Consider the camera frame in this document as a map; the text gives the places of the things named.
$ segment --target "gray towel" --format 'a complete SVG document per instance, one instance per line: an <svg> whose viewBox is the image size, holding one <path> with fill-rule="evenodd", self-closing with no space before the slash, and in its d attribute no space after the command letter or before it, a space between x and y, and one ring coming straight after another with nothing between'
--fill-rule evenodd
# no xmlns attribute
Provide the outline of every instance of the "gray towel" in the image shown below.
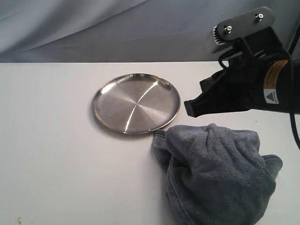
<svg viewBox="0 0 300 225"><path fill-rule="evenodd" d="M278 156L260 156L259 146L256 132L215 124L157 131L152 147L180 224L256 224L282 167Z"/></svg>

